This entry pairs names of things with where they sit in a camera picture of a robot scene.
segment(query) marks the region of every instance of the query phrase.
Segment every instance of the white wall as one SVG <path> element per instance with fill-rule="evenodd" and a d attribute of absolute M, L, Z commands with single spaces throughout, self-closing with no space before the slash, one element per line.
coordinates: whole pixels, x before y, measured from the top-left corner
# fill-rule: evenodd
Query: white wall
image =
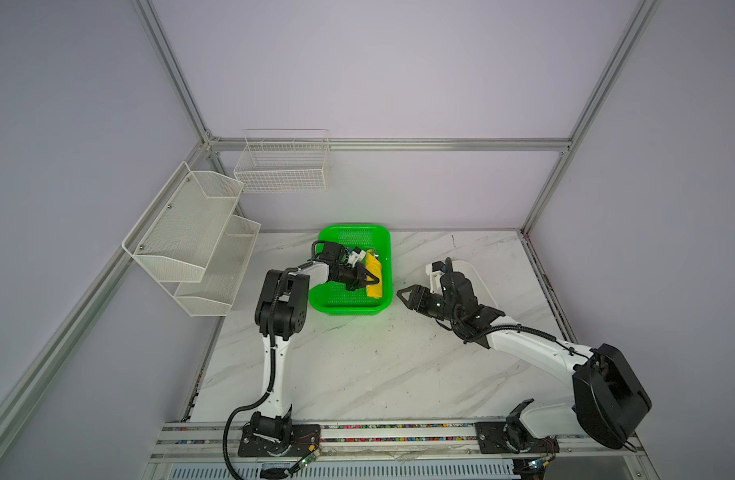
<path fill-rule="evenodd" d="M 532 237 L 661 478 L 735 475 L 735 1 L 663 1 Z"/>
<path fill-rule="evenodd" d="M 0 404 L 195 142 L 128 0 L 0 2 Z M 133 271 L 0 478 L 138 478 L 211 326 Z"/>
<path fill-rule="evenodd" d="M 320 230 L 337 222 L 387 228 L 518 227 L 556 152 L 332 152 L 327 192 L 242 194 L 263 230 Z M 222 152 L 233 171 L 238 152 Z"/>
<path fill-rule="evenodd" d="M 213 134 L 568 137 L 636 0 L 156 0 Z"/>

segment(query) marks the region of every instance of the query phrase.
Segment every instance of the marble tabletop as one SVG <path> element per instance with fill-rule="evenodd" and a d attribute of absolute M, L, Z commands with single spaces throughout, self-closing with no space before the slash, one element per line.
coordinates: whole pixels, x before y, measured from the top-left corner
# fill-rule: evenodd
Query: marble tabletop
<path fill-rule="evenodd" d="M 253 315 L 267 270 L 309 257 L 316 234 L 259 234 L 234 308 L 212 353 L 192 422 L 222 422 L 262 392 L 263 349 Z M 391 232 L 393 287 L 427 285 L 423 269 L 446 256 L 477 268 L 498 307 L 554 335 L 559 328 L 513 231 Z M 525 398 L 569 395 L 558 380 L 507 353 L 464 345 L 395 296 L 375 316 L 309 308 L 292 337 L 288 374 L 297 420 L 506 416 Z M 249 419 L 252 412 L 236 420 Z"/>

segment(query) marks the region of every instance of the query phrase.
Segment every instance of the green basket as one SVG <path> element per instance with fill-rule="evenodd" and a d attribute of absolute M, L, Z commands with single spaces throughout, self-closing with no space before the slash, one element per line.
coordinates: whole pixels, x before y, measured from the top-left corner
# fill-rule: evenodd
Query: green basket
<path fill-rule="evenodd" d="M 389 306 L 393 298 L 391 284 L 391 237 L 381 225 L 330 225 L 319 234 L 319 240 L 338 242 L 346 247 L 374 248 L 381 262 L 382 298 L 370 298 L 365 289 L 347 292 L 343 283 L 328 282 L 309 292 L 315 310 L 328 315 L 375 315 Z"/>

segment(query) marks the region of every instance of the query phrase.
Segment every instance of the yellow cloth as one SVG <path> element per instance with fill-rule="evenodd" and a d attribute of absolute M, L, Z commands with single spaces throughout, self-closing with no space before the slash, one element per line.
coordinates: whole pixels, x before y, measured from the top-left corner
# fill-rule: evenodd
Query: yellow cloth
<path fill-rule="evenodd" d="M 371 274 L 378 277 L 378 283 L 365 287 L 365 293 L 371 298 L 381 298 L 383 296 L 383 277 L 381 276 L 381 262 L 370 254 L 365 255 L 365 268 Z"/>

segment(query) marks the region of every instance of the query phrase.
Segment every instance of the white mesh shelf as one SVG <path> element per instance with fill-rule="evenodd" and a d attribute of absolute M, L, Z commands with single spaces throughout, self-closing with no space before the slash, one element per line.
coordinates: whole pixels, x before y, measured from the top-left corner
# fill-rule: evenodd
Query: white mesh shelf
<path fill-rule="evenodd" d="M 190 171 L 132 257 L 158 282 L 200 282 L 241 191 L 233 178 Z"/>
<path fill-rule="evenodd" d="M 246 147 L 234 176 L 248 193 L 318 192 L 327 189 L 327 130 L 245 130 Z"/>
<path fill-rule="evenodd" d="M 232 215 L 202 282 L 180 283 L 173 298 L 192 316 L 223 316 L 232 308 L 261 225 Z"/>
<path fill-rule="evenodd" d="M 241 192 L 238 180 L 181 164 L 147 210 L 158 212 L 148 229 L 144 214 L 123 240 L 190 316 L 223 316 L 237 297 L 261 229 L 234 214 Z"/>

